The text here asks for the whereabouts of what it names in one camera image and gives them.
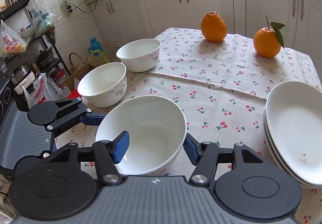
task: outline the tablecloth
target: tablecloth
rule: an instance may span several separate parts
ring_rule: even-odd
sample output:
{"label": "tablecloth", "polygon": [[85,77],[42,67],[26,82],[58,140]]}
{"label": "tablecloth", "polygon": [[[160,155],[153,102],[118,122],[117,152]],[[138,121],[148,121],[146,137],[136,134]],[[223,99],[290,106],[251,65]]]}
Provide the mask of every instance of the tablecloth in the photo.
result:
{"label": "tablecloth", "polygon": [[[289,80],[321,88],[310,57],[293,49],[282,48],[277,57],[266,59],[256,54],[252,39],[237,34],[212,43],[200,30],[169,28],[156,38],[161,41],[157,66],[144,73],[127,72],[127,91],[119,103],[148,94],[169,98],[183,110],[187,132],[200,142],[208,140],[224,148],[243,142],[273,161],[263,126],[268,93]],[[119,104],[102,109],[84,102],[94,112],[104,113]],[[92,145],[96,131],[97,127],[79,124],[56,139],[57,148],[70,141],[80,147]],[[93,162],[82,163],[82,169],[96,176]],[[219,165],[216,178],[230,169],[230,164]],[[162,174],[189,178],[193,170],[181,149]],[[322,189],[303,188],[296,220],[317,223],[321,217]]]}

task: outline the white plate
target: white plate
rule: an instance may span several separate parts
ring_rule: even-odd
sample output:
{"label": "white plate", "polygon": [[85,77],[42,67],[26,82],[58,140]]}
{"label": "white plate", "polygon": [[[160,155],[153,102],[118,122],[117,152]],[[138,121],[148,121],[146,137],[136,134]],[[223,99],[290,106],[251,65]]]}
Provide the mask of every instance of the white plate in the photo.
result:
{"label": "white plate", "polygon": [[271,139],[290,169],[311,185],[322,185],[322,93],[296,81],[276,85],[266,102]]}
{"label": "white plate", "polygon": [[304,187],[304,188],[307,188],[307,189],[312,189],[312,188],[319,188],[320,186],[316,186],[316,185],[312,185],[312,184],[309,184],[307,182],[305,182],[304,180],[300,179],[298,176],[296,176],[294,174],[294,172],[292,172],[292,170],[287,166],[287,164],[283,161],[281,155],[278,153],[272,139],[271,139],[271,136],[270,136],[270,133],[269,133],[269,130],[268,130],[268,127],[267,127],[267,122],[266,122],[266,106],[264,107],[264,125],[265,125],[265,133],[266,133],[266,144],[267,144],[267,148],[270,152],[270,154],[272,155],[273,157],[273,160],[276,162],[277,166],[288,172],[293,178],[295,178],[299,184]]}

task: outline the white bowl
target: white bowl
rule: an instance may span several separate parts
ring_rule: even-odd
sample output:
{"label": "white bowl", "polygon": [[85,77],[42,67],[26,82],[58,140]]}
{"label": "white bowl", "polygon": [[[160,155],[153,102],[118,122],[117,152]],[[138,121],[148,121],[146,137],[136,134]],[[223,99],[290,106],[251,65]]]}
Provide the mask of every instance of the white bowl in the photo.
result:
{"label": "white bowl", "polygon": [[86,74],[78,84],[77,91],[96,107],[109,107],[123,98],[126,88],[126,67],[111,62]]}
{"label": "white bowl", "polygon": [[175,160],[186,137],[186,118],[167,98],[140,96],[110,111],[95,141],[114,140],[122,131],[128,131],[130,146],[117,170],[124,176],[154,174]]}
{"label": "white bowl", "polygon": [[132,41],[121,47],[116,56],[132,72],[152,69],[159,60],[161,42],[156,39]]}

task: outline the food package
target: food package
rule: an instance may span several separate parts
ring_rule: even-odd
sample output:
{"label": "food package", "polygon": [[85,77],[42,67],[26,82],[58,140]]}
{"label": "food package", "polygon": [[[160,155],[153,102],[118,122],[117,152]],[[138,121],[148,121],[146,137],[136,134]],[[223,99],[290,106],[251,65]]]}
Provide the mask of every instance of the food package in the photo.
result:
{"label": "food package", "polygon": [[1,56],[14,56],[26,51],[28,46],[27,42],[8,27],[3,20],[1,20],[0,32]]}
{"label": "food package", "polygon": [[32,14],[36,37],[44,34],[62,17],[51,12],[43,0],[30,0],[27,9]]}

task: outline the power strip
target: power strip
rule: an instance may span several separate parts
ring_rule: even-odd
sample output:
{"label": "power strip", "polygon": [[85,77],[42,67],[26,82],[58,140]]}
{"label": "power strip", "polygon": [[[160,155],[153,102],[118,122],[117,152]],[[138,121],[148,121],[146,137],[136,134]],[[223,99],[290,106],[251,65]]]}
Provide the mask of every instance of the power strip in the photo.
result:
{"label": "power strip", "polygon": [[70,8],[70,3],[68,1],[64,1],[63,3],[64,9],[66,11],[67,15],[70,15],[72,13],[72,9]]}

